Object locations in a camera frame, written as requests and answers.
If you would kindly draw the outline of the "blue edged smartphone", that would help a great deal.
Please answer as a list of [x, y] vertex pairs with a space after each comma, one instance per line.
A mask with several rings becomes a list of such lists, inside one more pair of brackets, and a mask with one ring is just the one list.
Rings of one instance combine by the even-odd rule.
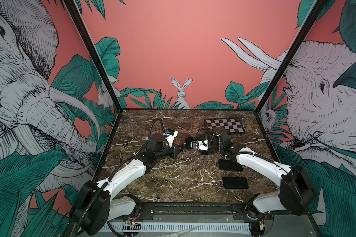
[[200, 145], [198, 144], [199, 137], [187, 137], [185, 141], [185, 146], [187, 150], [200, 150]]

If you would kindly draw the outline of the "pink edged smartphone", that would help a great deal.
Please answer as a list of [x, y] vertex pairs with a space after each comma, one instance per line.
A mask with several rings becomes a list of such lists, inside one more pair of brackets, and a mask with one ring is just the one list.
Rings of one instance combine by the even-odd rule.
[[223, 177], [222, 184], [225, 189], [248, 189], [246, 177]]

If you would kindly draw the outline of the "black smartphone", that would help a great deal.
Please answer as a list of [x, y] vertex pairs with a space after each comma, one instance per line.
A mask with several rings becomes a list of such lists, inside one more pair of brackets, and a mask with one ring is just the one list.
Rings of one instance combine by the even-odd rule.
[[229, 160], [218, 160], [219, 170], [242, 172], [243, 166]]

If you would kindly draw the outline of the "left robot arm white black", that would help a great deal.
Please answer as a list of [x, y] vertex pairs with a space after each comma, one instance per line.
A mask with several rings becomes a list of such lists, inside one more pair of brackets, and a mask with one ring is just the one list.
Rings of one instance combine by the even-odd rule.
[[81, 187], [69, 213], [74, 223], [70, 236], [76, 237], [79, 230], [93, 236], [110, 220], [125, 217], [135, 222], [142, 216], [141, 201], [137, 197], [126, 195], [117, 198], [117, 195], [153, 169], [159, 159], [175, 159], [184, 149], [174, 142], [177, 130], [169, 128], [162, 131], [162, 134], [149, 132], [145, 144], [117, 165], [108, 178], [88, 181]]

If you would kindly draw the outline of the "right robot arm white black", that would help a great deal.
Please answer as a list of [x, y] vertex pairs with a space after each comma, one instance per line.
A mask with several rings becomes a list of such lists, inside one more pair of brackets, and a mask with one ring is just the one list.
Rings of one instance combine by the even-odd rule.
[[302, 215], [309, 211], [315, 191], [306, 170], [299, 166], [284, 165], [270, 160], [245, 145], [231, 141], [227, 131], [221, 127], [205, 129], [200, 137], [186, 141], [189, 149], [200, 153], [218, 152], [227, 162], [246, 166], [275, 183], [279, 190], [268, 194], [257, 194], [244, 207], [251, 220], [262, 220], [268, 212], [288, 211]]

